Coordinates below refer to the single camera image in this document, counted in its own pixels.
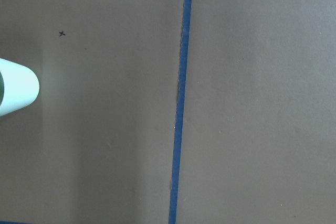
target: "gray floor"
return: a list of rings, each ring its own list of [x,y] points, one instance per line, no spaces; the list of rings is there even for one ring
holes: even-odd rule
[[[1,219],[167,223],[183,0],[0,5],[0,57],[41,83],[0,118]],[[193,0],[177,223],[335,223],[335,20]]]
[[[0,220],[167,223],[183,0],[0,5],[0,57],[41,84],[0,118]]]
[[[335,223],[336,0],[193,0],[177,223]]]

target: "cardboard surface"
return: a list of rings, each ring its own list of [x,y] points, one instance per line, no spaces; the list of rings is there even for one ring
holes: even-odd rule
[[[167,222],[183,0],[0,4],[0,57],[41,85],[0,118],[1,219]]]
[[[193,0],[177,223],[334,223],[336,0]]]

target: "blue tape strip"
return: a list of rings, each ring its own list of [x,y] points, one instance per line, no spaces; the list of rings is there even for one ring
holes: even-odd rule
[[[26,224],[21,222],[8,222],[8,221],[0,221],[0,224]]]
[[[184,94],[185,80],[187,73],[187,58],[189,45],[189,29],[191,16],[191,0],[184,0],[183,19],[182,19],[182,35],[180,48],[180,70],[178,99],[176,105],[176,121],[174,135],[174,151],[173,151],[173,167],[172,167],[172,188],[170,191],[170,207],[169,207],[169,224],[176,223],[177,197],[179,193],[179,175],[180,175],[180,159],[182,145],[182,128],[183,128],[183,112],[184,112]]]

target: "white cylinder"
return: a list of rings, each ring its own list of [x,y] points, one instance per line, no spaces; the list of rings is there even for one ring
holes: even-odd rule
[[[30,105],[39,82],[29,68],[0,58],[0,116]]]

